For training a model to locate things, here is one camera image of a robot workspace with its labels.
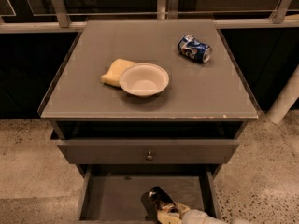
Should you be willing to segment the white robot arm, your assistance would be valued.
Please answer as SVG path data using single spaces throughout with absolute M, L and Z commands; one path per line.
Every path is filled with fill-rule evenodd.
M 294 72 L 214 179 L 216 214 L 196 224 L 299 224 L 299 126 L 291 110 L 298 94 Z

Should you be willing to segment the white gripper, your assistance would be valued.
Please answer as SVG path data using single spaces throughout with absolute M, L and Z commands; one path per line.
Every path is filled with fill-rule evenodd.
M 178 213 L 157 211 L 157 219 L 161 224 L 207 224 L 207 213 L 191 208 L 182 203 L 175 203 Z

